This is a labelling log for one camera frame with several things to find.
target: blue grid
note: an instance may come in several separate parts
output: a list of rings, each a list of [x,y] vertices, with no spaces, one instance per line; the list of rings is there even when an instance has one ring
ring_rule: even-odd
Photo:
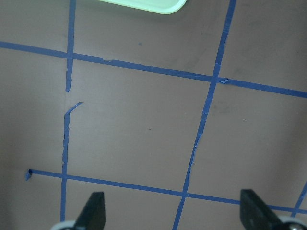
[[[95,184],[105,184],[105,185],[110,185],[110,186],[117,186],[117,187],[124,187],[124,188],[130,188],[130,189],[150,191],[150,192],[161,193],[161,194],[180,196],[181,201],[180,201],[178,209],[177,209],[177,214],[176,214],[176,217],[175,217],[173,230],[176,230],[178,228],[178,224],[179,224],[179,221],[180,221],[180,217],[181,217],[181,213],[182,213],[182,210],[183,210],[183,206],[184,206],[186,197],[195,198],[195,199],[210,200],[210,201],[222,202],[222,203],[229,203],[229,204],[234,204],[234,205],[240,204],[240,201],[238,201],[238,200],[188,193],[190,171],[191,171],[191,168],[192,168],[192,165],[193,165],[193,162],[194,162],[194,157],[195,157],[195,154],[196,154],[198,142],[199,142],[199,140],[200,140],[200,138],[201,138],[201,136],[204,132],[205,123],[206,123],[206,119],[207,119],[207,116],[208,116],[208,113],[209,113],[210,105],[211,105],[211,102],[212,102],[212,99],[213,99],[216,84],[218,84],[218,83],[229,84],[229,85],[234,85],[234,86],[237,86],[237,87],[243,87],[243,88],[254,89],[254,90],[261,90],[261,91],[272,92],[272,93],[285,94],[285,95],[302,97],[302,98],[307,98],[307,92],[290,90],[290,89],[285,89],[285,88],[280,88],[280,87],[275,87],[275,86],[269,86],[269,85],[263,85],[263,84],[257,84],[257,83],[252,83],[252,82],[246,82],[246,81],[233,80],[233,79],[229,79],[229,78],[219,77],[222,58],[223,58],[223,54],[224,54],[224,47],[225,47],[225,43],[226,43],[226,40],[227,40],[227,37],[228,37],[228,33],[229,33],[229,29],[230,29],[230,24],[231,24],[231,21],[232,21],[232,18],[233,18],[233,14],[234,14],[234,11],[235,11],[235,5],[236,5],[236,0],[230,0],[212,76],[190,73],[190,72],[184,72],[184,71],[178,71],[178,70],[173,70],[173,69],[165,69],[165,68],[154,67],[154,66],[145,66],[145,65],[141,65],[141,64],[125,62],[125,61],[120,61],[120,60],[111,60],[111,61],[108,60],[108,61],[106,61],[102,57],[95,57],[95,56],[89,56],[89,55],[74,53],[73,52],[73,45],[74,45],[74,21],[75,21],[76,0],[70,0],[67,53],[57,51],[57,50],[39,48],[39,47],[35,47],[35,46],[26,46],[26,45],[21,45],[21,44],[14,44],[14,43],[8,43],[8,42],[1,42],[0,41],[0,47],[1,48],[20,50],[20,51],[37,53],[37,54],[48,55],[48,56],[59,57],[59,58],[66,58],[67,59],[66,92],[69,92],[70,88],[71,88],[71,74],[72,74],[73,60],[74,59],[75,60],[81,60],[81,61],[87,61],[87,62],[93,62],[93,63],[100,63],[100,64],[104,64],[104,65],[111,65],[111,66],[116,66],[116,67],[121,67],[121,68],[135,69],[135,70],[140,70],[140,71],[153,72],[153,73],[159,73],[159,74],[164,74],[164,75],[171,75],[171,76],[176,76],[176,77],[182,77],[182,78],[188,78],[188,79],[210,82],[208,95],[207,95],[205,105],[204,105],[204,108],[203,108],[198,133],[196,135],[195,144],[194,144],[194,148],[193,148],[192,155],[191,155],[191,158],[190,158],[189,167],[188,167],[188,170],[187,170],[187,174],[186,174],[186,178],[185,178],[185,182],[184,182],[184,186],[183,186],[182,191],[167,190],[167,189],[162,189],[162,188],[155,188],[155,187],[142,186],[142,185],[136,185],[136,184],[119,183],[119,182],[114,182],[114,181],[100,180],[100,179],[95,179],[95,178],[88,178],[88,177],[81,177],[81,176],[74,176],[74,175],[67,174],[70,113],[76,107],[81,105],[81,102],[77,103],[74,107],[69,109],[64,115],[64,141],[63,141],[62,173],[55,173],[55,172],[47,172],[47,171],[42,171],[42,170],[29,169],[26,176],[25,176],[26,180],[28,180],[32,176],[32,174],[50,176],[50,177],[57,177],[57,178],[62,179],[60,221],[65,220],[66,183],[67,183],[67,180],[76,180],[76,181],[83,181],[83,182],[89,182],[89,183],[95,183]],[[301,192],[294,208],[282,207],[282,206],[273,206],[273,205],[269,205],[269,207],[273,210],[290,212],[292,217],[295,217],[297,213],[307,214],[307,210],[300,209],[300,206],[301,206],[302,201],[304,200],[304,198],[306,196],[306,193],[307,193],[307,182],[306,182],[305,186],[303,187],[302,192]]]

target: plastic container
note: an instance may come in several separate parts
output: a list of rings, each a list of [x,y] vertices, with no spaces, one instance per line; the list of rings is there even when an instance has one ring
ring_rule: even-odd
[[[144,11],[170,14],[178,11],[187,0],[99,0]]]

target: gray floor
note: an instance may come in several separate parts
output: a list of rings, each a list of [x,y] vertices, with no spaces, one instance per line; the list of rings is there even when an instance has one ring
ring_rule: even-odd
[[[70,1],[0,1],[0,226],[59,222],[64,114],[83,102],[71,112],[68,175],[100,184],[67,180],[66,219],[104,191],[106,230],[172,229],[181,196],[170,193],[183,190],[228,4],[190,0],[159,15],[77,0],[73,51],[100,58],[74,55],[68,93]],[[291,215],[307,179],[306,28],[306,1],[237,1],[219,77],[245,85],[215,88],[179,230],[242,230],[242,188]],[[57,174],[25,181],[27,169]],[[307,201],[299,208],[307,222]]]

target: light green tray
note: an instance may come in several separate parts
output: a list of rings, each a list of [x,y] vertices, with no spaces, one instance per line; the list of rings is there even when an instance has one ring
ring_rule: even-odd
[[[187,0],[99,0],[144,11],[170,14],[179,10]]]

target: green plastic tray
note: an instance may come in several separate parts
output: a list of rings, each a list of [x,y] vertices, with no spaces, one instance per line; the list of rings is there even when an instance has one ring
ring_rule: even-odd
[[[187,0],[99,0],[144,11],[170,14],[178,11]]]

